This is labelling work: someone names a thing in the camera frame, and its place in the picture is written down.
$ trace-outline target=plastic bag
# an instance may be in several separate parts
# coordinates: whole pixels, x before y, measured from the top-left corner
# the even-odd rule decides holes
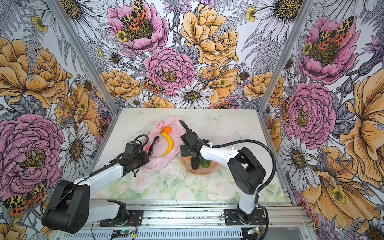
[[[145,146],[144,150],[148,152],[151,144],[156,136],[160,136],[158,143],[153,145],[153,153],[149,157],[149,163],[142,166],[146,172],[158,171],[165,167],[167,163],[169,163],[174,156],[180,151],[180,145],[182,144],[181,136],[185,133],[185,129],[181,126],[178,117],[167,118],[158,124],[156,124],[151,132],[148,134],[149,141]],[[168,149],[168,141],[161,135],[160,132],[163,131],[165,126],[169,126],[171,128],[168,136],[172,139],[173,148],[167,153],[164,157],[161,155],[165,153]]]

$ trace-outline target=metal post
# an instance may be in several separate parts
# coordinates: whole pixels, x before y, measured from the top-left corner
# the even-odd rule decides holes
[[[275,88],[277,82],[279,81],[281,71],[283,70],[285,63],[289,58],[290,51],[292,50],[293,45],[297,40],[297,36],[300,34],[301,30],[303,29],[313,5],[314,5],[314,0],[303,1],[300,11],[297,14],[297,18],[293,25],[293,29],[287,38],[283,51],[281,52],[279,60],[277,61],[276,67],[272,73],[271,81],[269,81],[268,87],[266,88],[262,101],[259,105],[259,108],[258,108],[259,113],[263,112],[267,102],[271,98],[273,89]]]
[[[60,27],[64,30],[65,35],[68,37],[68,40],[72,44],[76,53],[79,55],[80,59],[83,61],[83,64],[89,71],[91,78],[93,79],[93,81],[95,81],[97,87],[100,90],[100,93],[104,97],[105,102],[107,103],[109,109],[111,110],[112,115],[116,116],[119,109],[116,106],[115,102],[113,101],[113,98],[109,94],[107,88],[105,87],[104,82],[101,80],[101,77],[95,65],[93,64],[91,57],[88,55],[88,52],[86,51],[80,37],[77,35],[76,28],[72,25],[73,23],[70,21],[63,6],[59,2],[59,0],[55,0],[55,1],[49,0],[49,1],[46,1],[46,3],[51,9],[57,22],[60,24]]]

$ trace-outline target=yellow banana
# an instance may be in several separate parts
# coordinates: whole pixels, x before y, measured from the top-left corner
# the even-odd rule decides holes
[[[161,156],[165,156],[167,153],[169,153],[172,150],[173,142],[172,142],[172,139],[165,132],[161,132],[161,135],[163,135],[163,137],[165,137],[165,139],[167,139],[167,141],[168,141],[168,149],[167,149],[167,151],[165,153],[163,153],[161,155]]]

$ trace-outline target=orange flower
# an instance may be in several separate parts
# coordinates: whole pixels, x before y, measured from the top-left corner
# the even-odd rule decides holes
[[[322,214],[329,221],[337,215],[336,226],[344,228],[355,218],[361,218],[362,225],[358,229],[361,234],[369,228],[369,220],[379,219],[380,211],[376,205],[363,196],[366,195],[360,182],[353,181],[356,171],[352,162],[345,157],[337,147],[323,146],[320,151],[320,170],[315,171],[320,179],[317,189],[301,192],[310,207]]]
[[[205,89],[213,89],[213,95],[211,99],[211,105],[224,101],[229,95],[230,91],[233,93],[236,90],[236,83],[240,83],[240,78],[237,75],[237,68],[229,70],[228,68],[222,68],[210,65],[203,67],[196,74],[203,80],[209,81]]]
[[[244,87],[244,97],[252,97],[257,98],[258,96],[263,96],[265,90],[269,84],[269,81],[272,77],[272,71],[267,72],[266,74],[259,74],[258,76],[254,76],[250,79],[251,84],[248,84]],[[279,81],[276,84],[276,87],[273,89],[273,93],[269,102],[272,104],[274,108],[276,108],[280,100],[283,98],[283,77],[279,77]]]
[[[282,138],[280,122],[280,118],[277,117],[274,117],[273,119],[270,117],[266,121],[266,127],[268,129],[269,136],[272,138],[272,143],[276,151],[280,148]]]
[[[123,71],[110,70],[101,74],[101,79],[104,81],[112,98],[116,96],[129,100],[131,97],[140,96],[142,90],[139,81],[131,78]],[[96,94],[99,98],[103,99],[100,91],[97,90]]]
[[[7,223],[0,223],[0,238],[6,240],[25,240],[26,227],[15,223],[12,228]]]
[[[93,100],[87,96],[84,88],[77,84],[76,90],[71,87],[70,97],[60,98],[55,108],[56,123],[64,126],[72,125],[75,130],[81,122],[88,123],[88,130],[96,136],[99,121],[95,108]]]
[[[149,98],[149,103],[144,102],[144,108],[175,108],[173,104],[166,98],[160,98],[157,95],[154,95],[152,98]]]
[[[28,76],[29,47],[21,39],[10,43],[0,38],[0,96],[11,96],[8,104],[14,104],[23,94],[30,95],[40,100],[43,108],[49,108],[68,93],[67,73],[48,49],[38,46],[36,67]]]
[[[199,5],[199,15],[196,17],[191,11],[184,15],[180,34],[188,42],[187,46],[196,46],[200,51],[200,63],[224,66],[229,58],[236,55],[238,32],[226,31],[219,37],[213,34],[227,23],[227,18],[217,15],[217,11],[209,5]]]
[[[350,112],[356,114],[354,128],[340,135],[345,153],[353,157],[353,169],[362,181],[380,187],[384,181],[384,69],[371,77],[358,81],[354,89],[354,106],[346,102]]]

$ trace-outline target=wooden bowl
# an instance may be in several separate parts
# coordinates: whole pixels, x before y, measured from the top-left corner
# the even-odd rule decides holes
[[[200,176],[207,176],[211,174],[214,170],[216,170],[218,167],[220,167],[220,163],[210,161],[209,167],[204,168],[201,165],[197,170],[193,170],[191,166],[191,159],[192,157],[180,157],[179,161],[184,166],[184,168],[193,175],[200,175]]]

